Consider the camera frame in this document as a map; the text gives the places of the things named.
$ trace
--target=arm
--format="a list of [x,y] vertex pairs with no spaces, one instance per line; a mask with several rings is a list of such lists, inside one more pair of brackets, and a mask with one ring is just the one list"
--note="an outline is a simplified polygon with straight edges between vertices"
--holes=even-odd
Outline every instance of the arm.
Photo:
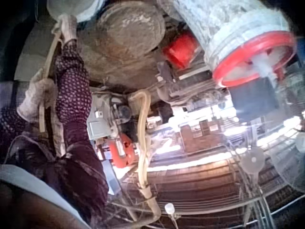
[[5,106],[0,111],[0,164],[4,162],[10,144],[15,137],[21,135],[26,125],[15,108]]
[[55,66],[59,88],[56,113],[63,124],[67,152],[61,159],[66,171],[62,177],[65,198],[96,228],[102,221],[108,186],[87,133],[92,96],[89,76],[77,53],[75,40],[64,45]]

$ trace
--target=white work glove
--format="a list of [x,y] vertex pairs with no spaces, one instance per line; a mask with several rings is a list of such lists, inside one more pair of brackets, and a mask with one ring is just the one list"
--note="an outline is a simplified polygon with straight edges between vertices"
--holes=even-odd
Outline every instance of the white work glove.
[[17,113],[25,121],[34,123],[38,121],[39,105],[44,103],[45,108],[50,107],[56,98],[56,87],[52,79],[42,78],[40,69],[31,79],[25,99],[17,108]]
[[68,14],[62,14],[58,17],[58,23],[60,24],[61,33],[63,35],[63,43],[66,44],[73,39],[77,39],[77,19],[76,17]]

